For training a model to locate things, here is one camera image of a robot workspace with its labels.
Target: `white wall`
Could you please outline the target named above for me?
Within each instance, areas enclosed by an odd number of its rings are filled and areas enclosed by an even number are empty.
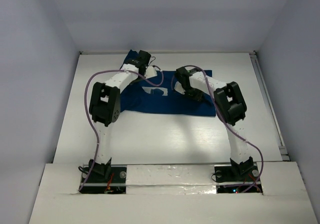
[[[55,0],[81,51],[252,51],[287,0]]]
[[[320,218],[320,0],[288,0],[258,52],[291,160]]]
[[[79,52],[53,0],[0,0],[0,223],[28,223]]]

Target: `gray wall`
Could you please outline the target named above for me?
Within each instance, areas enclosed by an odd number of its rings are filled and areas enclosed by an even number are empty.
[[[0,223],[28,223],[79,53],[53,0],[0,0]]]
[[[287,0],[55,0],[81,51],[252,51]]]
[[[320,0],[288,0],[258,52],[291,160],[320,218]]]

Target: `folded cloth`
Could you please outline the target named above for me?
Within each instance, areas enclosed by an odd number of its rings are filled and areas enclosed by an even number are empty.
[[[205,70],[212,76],[211,70]],[[160,87],[154,87],[145,80],[127,86],[121,93],[121,112],[124,110],[153,114],[182,114],[201,117],[215,117],[216,109],[210,96],[204,94],[203,101],[190,99],[171,89],[171,79],[175,71],[163,71],[164,80]],[[160,83],[162,75],[148,79]]]

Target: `blue cloth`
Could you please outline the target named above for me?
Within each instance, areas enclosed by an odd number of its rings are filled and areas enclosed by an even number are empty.
[[[208,76],[212,76],[211,70],[205,72]],[[151,86],[145,80],[127,86],[121,93],[121,112],[129,110],[153,114],[216,116],[216,109],[209,95],[205,94],[205,101],[201,102],[185,97],[171,90],[171,79],[175,71],[163,71],[163,74],[164,80],[160,87]],[[150,78],[149,81],[157,84],[161,82],[161,78],[162,75],[158,71],[157,76]]]

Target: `dark blue fabric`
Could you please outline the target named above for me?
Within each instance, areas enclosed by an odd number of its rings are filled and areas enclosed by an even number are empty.
[[[211,70],[206,70],[205,72],[208,76],[212,76]],[[155,84],[160,83],[162,75],[159,71],[157,74],[157,76],[150,78],[149,81]],[[206,101],[202,102],[189,99],[171,90],[171,79],[175,71],[163,71],[163,74],[164,80],[160,87],[153,87],[145,80],[127,86],[121,93],[121,112],[129,110],[153,114],[216,116],[216,110],[209,95],[205,95]],[[151,89],[150,93],[145,92],[143,87]]]

